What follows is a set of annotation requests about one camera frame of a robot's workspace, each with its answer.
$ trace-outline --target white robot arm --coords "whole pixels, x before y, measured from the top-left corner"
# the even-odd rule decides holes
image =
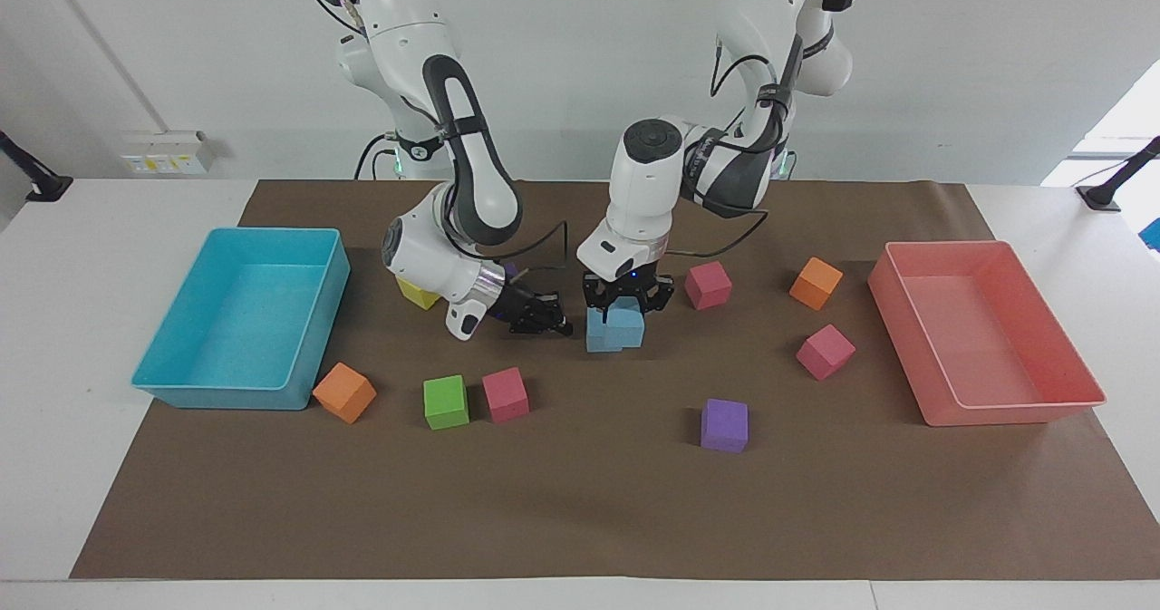
[[[608,308],[637,297],[644,312],[661,310],[673,292],[657,260],[667,249],[672,212],[689,198],[722,218],[751,213],[769,184],[770,164],[784,154],[793,122],[793,90],[828,95],[849,80],[849,50],[834,35],[832,15],[854,0],[718,0],[722,48],[737,70],[749,106],[738,126],[724,130],[659,117],[633,123],[622,136],[609,183],[608,213],[577,256],[589,268],[585,298]]]
[[[508,241],[522,204],[436,0],[326,1],[357,23],[357,35],[341,39],[339,64],[394,115],[404,172],[452,177],[391,223],[383,263],[445,297],[447,328],[463,341],[485,315],[505,318],[513,332],[571,334],[554,292],[538,296],[507,281],[500,263],[474,252]]]

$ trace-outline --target brown paper mat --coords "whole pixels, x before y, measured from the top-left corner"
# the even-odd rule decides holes
[[[775,183],[767,226],[722,257],[726,307],[677,292],[645,347],[588,355],[573,260],[560,288],[575,339],[498,321],[461,344],[379,262],[396,215],[430,184],[264,181],[248,226],[336,226],[351,275],[324,371],[379,397],[350,427],[303,413],[150,407],[73,578],[1155,579],[1160,528],[1093,413],[1049,426],[931,429],[865,279],[883,242],[989,239],[962,186]],[[573,242],[606,184],[521,184],[527,242],[559,218]],[[719,246],[748,220],[684,202],[673,247]],[[522,260],[548,263],[559,247]],[[790,299],[812,255],[846,271],[820,313]],[[667,259],[681,276],[691,260]],[[835,324],[858,347],[813,382],[793,358]],[[494,426],[480,376],[513,365],[530,416]],[[469,427],[423,423],[422,379],[462,373]],[[695,445],[706,398],[745,400],[739,456]]]

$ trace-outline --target green cube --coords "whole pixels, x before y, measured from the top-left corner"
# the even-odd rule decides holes
[[[432,429],[462,427],[467,416],[467,391],[463,376],[444,376],[442,379],[423,382],[423,415]]]

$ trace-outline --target pink bin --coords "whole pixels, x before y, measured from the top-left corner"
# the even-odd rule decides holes
[[[1007,242],[887,242],[870,291],[931,427],[1052,421],[1107,400]]]

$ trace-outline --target wall socket panel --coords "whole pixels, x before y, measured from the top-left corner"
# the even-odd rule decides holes
[[[200,131],[131,132],[124,139],[121,161],[133,175],[206,175],[213,165],[213,152]]]

